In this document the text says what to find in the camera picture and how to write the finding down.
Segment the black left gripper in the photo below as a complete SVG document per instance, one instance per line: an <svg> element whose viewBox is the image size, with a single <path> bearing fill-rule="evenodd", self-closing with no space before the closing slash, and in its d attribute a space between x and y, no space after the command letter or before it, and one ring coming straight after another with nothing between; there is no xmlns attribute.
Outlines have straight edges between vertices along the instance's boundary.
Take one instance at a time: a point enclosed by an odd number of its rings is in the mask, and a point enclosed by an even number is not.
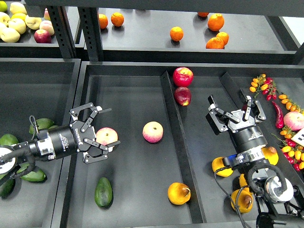
<svg viewBox="0 0 304 228"><path fill-rule="evenodd" d="M69 111L73 120L71 124L51 128L47 131L47 139L50 145L47 158L49 160L60 159L74 153L83 152L83 162L85 164L108 159L109 153L121 141L118 140L107 145L96 142L92 123L98 114L111 110L111 108L103 109L101 106L95 106L93 103L72 108Z"/></svg>

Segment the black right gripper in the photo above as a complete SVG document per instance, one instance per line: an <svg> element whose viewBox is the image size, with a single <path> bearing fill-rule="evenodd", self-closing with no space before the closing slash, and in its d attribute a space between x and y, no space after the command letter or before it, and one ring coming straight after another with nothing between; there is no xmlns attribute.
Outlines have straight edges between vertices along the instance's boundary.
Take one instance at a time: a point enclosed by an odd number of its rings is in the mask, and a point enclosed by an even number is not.
<svg viewBox="0 0 304 228"><path fill-rule="evenodd" d="M209 113L206 119L215 135L228 132L237 152L263 148L267 141L257 125L266 120L265 113L258 100L253 100L243 89L239 92L242 109L226 112L219 108L213 95L208 97Z"/></svg>

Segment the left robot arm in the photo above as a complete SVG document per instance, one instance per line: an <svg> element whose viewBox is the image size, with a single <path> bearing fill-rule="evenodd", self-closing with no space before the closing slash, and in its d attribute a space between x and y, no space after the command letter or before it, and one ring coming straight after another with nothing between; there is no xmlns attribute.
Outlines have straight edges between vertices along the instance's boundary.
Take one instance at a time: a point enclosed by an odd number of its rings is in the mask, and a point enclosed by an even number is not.
<svg viewBox="0 0 304 228"><path fill-rule="evenodd" d="M97 142L92 122L104 112L102 107L87 103L69 111L72 123L49 130L39 130L35 117L31 116L33 139L0 147L0 172L4 175L0 183L29 174L35 170L36 161L57 160L79 152L83 153L85 164L106 160L120 141L107 145Z"/></svg>

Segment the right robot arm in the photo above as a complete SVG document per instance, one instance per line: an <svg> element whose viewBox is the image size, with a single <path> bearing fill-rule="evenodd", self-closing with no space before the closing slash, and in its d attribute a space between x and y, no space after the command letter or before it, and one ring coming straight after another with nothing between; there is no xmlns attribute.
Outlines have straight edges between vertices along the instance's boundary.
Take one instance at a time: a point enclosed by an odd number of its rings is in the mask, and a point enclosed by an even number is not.
<svg viewBox="0 0 304 228"><path fill-rule="evenodd" d="M285 178L283 172L267 160L262 152L267 141L257 125L266 116L258 100L240 94L242 109L224 111L213 96L208 97L206 119L218 135L228 132L236 154L221 158L219 172L238 170L244 175L246 187L255 197L258 216L257 228L302 228L304 226L304 197L300 189Z"/></svg>

